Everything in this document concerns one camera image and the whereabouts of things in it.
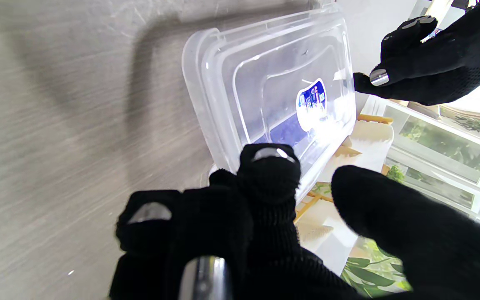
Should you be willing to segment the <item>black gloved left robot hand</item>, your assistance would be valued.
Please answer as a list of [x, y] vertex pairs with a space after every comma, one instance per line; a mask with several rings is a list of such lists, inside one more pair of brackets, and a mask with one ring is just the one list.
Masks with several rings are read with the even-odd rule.
[[353, 74], [355, 91], [425, 106], [454, 102], [480, 86], [480, 4], [436, 36], [438, 20], [404, 21], [381, 42], [380, 63]]

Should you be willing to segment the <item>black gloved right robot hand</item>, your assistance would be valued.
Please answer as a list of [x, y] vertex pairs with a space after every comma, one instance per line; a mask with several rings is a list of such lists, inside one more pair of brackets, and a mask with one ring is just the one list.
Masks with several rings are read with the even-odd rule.
[[[111, 300], [176, 300], [185, 266], [216, 256], [238, 300], [363, 300], [301, 247], [293, 221], [300, 162], [284, 144], [248, 144], [237, 173], [207, 187], [140, 190], [118, 218]], [[336, 169], [332, 197], [345, 224], [402, 262], [409, 292], [382, 300], [480, 300], [480, 224], [378, 172]]]

